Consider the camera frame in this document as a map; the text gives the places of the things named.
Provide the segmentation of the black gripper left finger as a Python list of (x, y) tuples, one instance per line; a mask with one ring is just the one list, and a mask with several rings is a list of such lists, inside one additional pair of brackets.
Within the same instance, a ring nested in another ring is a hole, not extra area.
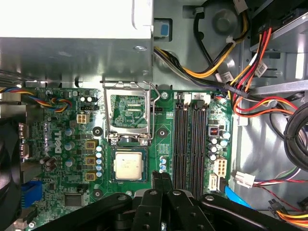
[(36, 228), (38, 231), (159, 231), (163, 188), (152, 172), (152, 187), (131, 198), (117, 192)]

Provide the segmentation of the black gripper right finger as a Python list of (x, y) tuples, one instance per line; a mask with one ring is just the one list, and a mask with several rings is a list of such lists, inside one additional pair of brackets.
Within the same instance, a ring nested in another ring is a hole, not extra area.
[(299, 231), (288, 224), (216, 194), (199, 200), (174, 189), (168, 173), (162, 173), (164, 191), (170, 201), (171, 224), (181, 231)]

